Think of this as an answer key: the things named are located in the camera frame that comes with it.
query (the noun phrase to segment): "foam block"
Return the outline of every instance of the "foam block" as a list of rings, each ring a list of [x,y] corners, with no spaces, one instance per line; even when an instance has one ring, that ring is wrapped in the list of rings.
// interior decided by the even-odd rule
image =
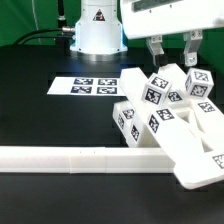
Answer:
[[[160,67],[158,75],[161,75],[172,82],[172,88],[185,90],[185,81],[187,75],[177,64],[168,64]]]
[[[147,81],[147,77],[140,68],[123,69],[121,71],[120,87],[134,108],[141,100],[142,91]]]
[[[172,83],[168,79],[153,73],[145,84],[142,100],[161,107],[171,86]]]
[[[190,68],[185,83],[186,91],[192,98],[205,99],[214,83],[210,71]]]
[[[134,113],[134,108],[129,101],[114,104],[113,119],[125,138],[129,133]]]
[[[191,161],[176,164],[174,173],[180,183],[188,189],[202,187],[224,179],[223,151],[207,152]]]
[[[200,154],[200,143],[172,109],[153,111],[147,122],[161,148],[176,163]]]
[[[191,108],[201,131],[211,135],[222,135],[224,139],[224,116],[211,100],[192,99]]]

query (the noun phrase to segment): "printed marker sheet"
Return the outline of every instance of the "printed marker sheet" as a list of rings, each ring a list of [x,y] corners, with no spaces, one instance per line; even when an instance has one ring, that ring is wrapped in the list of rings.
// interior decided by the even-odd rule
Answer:
[[[117,78],[56,77],[47,94],[124,96]]]

